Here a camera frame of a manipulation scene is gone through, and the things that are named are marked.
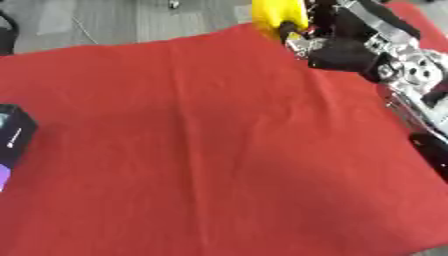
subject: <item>red tablecloth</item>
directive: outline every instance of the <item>red tablecloth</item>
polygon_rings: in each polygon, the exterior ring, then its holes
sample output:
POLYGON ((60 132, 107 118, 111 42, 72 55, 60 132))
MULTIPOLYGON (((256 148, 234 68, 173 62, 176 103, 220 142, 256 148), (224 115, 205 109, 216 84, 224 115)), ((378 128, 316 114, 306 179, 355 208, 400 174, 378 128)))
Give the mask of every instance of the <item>red tablecloth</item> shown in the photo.
MULTIPOLYGON (((447 41, 410 5, 397 13, 447 41)), ((0 195, 0 255, 401 255, 448 242, 447 185, 376 87, 250 25, 0 61, 41 127, 0 195)))

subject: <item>yellow object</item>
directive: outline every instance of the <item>yellow object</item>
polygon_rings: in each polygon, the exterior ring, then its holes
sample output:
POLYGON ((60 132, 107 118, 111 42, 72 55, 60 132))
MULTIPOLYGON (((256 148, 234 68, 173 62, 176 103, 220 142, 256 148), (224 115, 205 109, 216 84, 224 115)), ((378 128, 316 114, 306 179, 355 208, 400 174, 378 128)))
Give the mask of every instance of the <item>yellow object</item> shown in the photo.
POLYGON ((275 37, 283 21, 294 22, 299 30, 308 28, 304 0, 253 0, 252 19, 262 32, 275 37))

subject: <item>floor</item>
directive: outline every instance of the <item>floor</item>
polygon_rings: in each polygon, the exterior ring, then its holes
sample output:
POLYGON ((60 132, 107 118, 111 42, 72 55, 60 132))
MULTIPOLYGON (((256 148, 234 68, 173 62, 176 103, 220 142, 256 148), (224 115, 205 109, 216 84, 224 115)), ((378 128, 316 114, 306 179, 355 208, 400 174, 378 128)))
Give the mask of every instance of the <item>floor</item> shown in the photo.
MULTIPOLYGON (((21 24, 16 52, 84 44, 125 44, 208 33, 250 21, 251 0, 6 0, 21 24)), ((448 35, 448 1, 410 0, 448 35)), ((448 247, 414 256, 448 255, 448 247)))

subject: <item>purple box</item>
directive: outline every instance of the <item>purple box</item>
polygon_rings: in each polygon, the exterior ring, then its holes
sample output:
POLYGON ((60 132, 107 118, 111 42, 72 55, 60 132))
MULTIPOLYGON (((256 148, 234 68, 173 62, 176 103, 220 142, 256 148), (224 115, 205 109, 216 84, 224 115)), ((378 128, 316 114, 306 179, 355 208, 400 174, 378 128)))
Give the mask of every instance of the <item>purple box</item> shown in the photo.
POLYGON ((3 188, 8 181, 9 176, 11 176, 11 170, 6 166, 0 164, 0 192, 3 191, 3 188))

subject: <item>metal robot hand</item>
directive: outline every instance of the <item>metal robot hand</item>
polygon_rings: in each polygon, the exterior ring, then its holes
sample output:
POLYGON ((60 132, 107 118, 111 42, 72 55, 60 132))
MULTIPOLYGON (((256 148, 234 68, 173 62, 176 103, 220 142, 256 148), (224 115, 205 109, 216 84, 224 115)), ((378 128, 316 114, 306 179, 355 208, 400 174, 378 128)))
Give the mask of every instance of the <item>metal robot hand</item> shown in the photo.
POLYGON ((381 84, 386 106, 412 129, 411 142, 448 180, 448 55, 421 49, 419 31, 378 2, 321 0, 307 8, 311 29, 279 26, 285 45, 312 68, 381 84))

